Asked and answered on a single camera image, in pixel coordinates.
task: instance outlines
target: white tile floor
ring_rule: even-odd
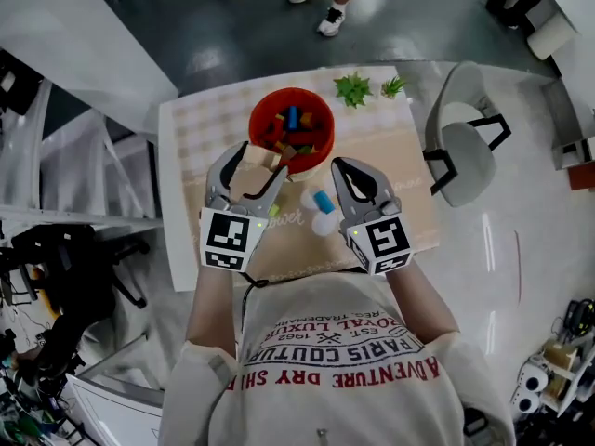
[[[397,64],[408,82],[406,93],[422,140],[431,104],[452,67],[421,61]],[[512,136],[496,150],[496,176],[475,202],[452,208],[436,196],[441,245],[418,255],[417,261],[463,333],[486,353],[496,384],[509,397],[522,362],[548,338],[568,301],[595,295],[595,194],[570,191],[565,172],[554,170],[553,124],[540,91],[549,80],[485,66],[483,74]],[[136,280],[149,306],[138,310],[123,302],[114,325],[120,345],[149,332],[147,365],[165,386],[184,339],[192,293],[173,290],[163,232],[145,236],[152,251],[130,257],[118,273],[128,285]],[[33,317],[42,309],[27,308]],[[7,315],[3,324],[15,325]],[[28,331],[40,330],[28,320],[23,325]]]

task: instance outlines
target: white shirt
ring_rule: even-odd
[[[254,289],[237,357],[184,346],[160,444],[471,444],[464,408],[483,413],[488,443],[515,442],[481,351],[456,333],[424,346],[367,275]]]

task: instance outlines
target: gray floor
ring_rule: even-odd
[[[120,0],[124,25],[189,94],[246,79],[321,66],[397,60],[461,61],[546,76],[521,30],[500,25],[485,0],[351,0],[335,38],[315,29],[331,0]],[[46,134],[85,106],[54,91]]]

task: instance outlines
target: checkered tablecloth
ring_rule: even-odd
[[[365,106],[357,109],[346,107],[343,98],[336,97],[334,82],[354,71],[370,78],[374,93],[365,99]],[[221,153],[247,140],[248,121],[254,107],[272,91],[284,87],[309,89],[324,99],[335,117],[336,145],[350,138],[394,132],[397,128],[415,131],[404,94],[395,100],[380,96],[381,84],[396,75],[392,66],[321,69],[253,79],[178,99],[172,103],[172,113],[182,176],[204,175]]]
[[[334,82],[355,71],[370,79],[374,94],[366,97],[365,106],[357,109],[346,107],[343,98],[337,98]],[[162,106],[162,112],[167,113],[168,129],[171,125],[177,142],[179,175],[195,254],[199,247],[198,214],[204,204],[209,167],[229,147],[248,139],[248,123],[254,107],[271,92],[285,87],[309,89],[324,99],[335,119],[335,144],[331,155],[311,178],[284,184],[281,211],[271,220],[258,252],[250,261],[251,274],[281,281],[357,265],[357,259],[337,231],[340,209],[324,215],[309,201],[309,190],[324,188],[338,208],[330,174],[330,162],[336,156],[357,158],[383,171],[402,200],[415,249],[436,246],[438,230],[430,197],[431,179],[407,99],[404,93],[396,99],[380,94],[382,83],[396,75],[392,66],[296,72],[209,89]],[[258,192],[261,185],[254,191],[253,176],[241,173],[236,176],[242,189]],[[270,253],[275,253],[274,262]]]

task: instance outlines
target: red bowl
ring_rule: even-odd
[[[323,162],[333,149],[335,143],[335,119],[333,113],[324,100],[317,94],[299,87],[287,87],[274,91],[262,99],[250,114],[248,134],[250,142],[262,146],[262,136],[268,130],[276,114],[285,111],[289,106],[297,106],[302,112],[311,112],[312,120],[321,125],[321,147],[316,146],[317,152],[310,154],[297,154],[288,161],[283,161],[289,168],[289,175],[311,170]]]

